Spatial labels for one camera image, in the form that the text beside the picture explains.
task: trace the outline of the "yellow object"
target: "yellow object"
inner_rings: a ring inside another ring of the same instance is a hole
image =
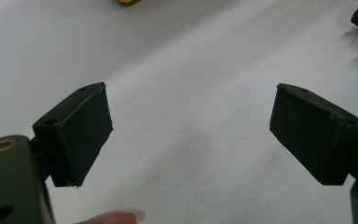
[[[122,2],[122,3],[130,3],[132,2],[132,0],[118,0],[119,2]]]

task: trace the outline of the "white surface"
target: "white surface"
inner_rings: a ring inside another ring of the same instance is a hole
[[[58,223],[118,208],[146,224],[351,223],[269,131],[276,85],[358,116],[358,0],[0,0],[0,136],[104,81],[115,130]]]

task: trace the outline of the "mounting hole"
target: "mounting hole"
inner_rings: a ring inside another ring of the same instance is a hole
[[[56,120],[56,119],[49,119],[48,121],[46,121],[46,124],[47,124],[47,125],[53,125],[53,124],[55,124],[55,123],[57,123],[57,120]]]
[[[0,207],[0,221],[6,219],[7,217],[10,217],[13,211],[14,207],[12,205],[5,205]]]
[[[0,152],[13,148],[16,142],[17,140],[13,138],[0,141]]]
[[[348,119],[348,120],[347,120],[347,123],[349,123],[349,124],[356,124],[356,121],[354,121],[353,119]]]

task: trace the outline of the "white table surface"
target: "white table surface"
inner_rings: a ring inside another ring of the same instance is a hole
[[[269,131],[276,85],[358,116],[358,0],[0,0],[0,136],[104,81],[115,130],[57,223],[119,208],[145,224],[351,223]]]

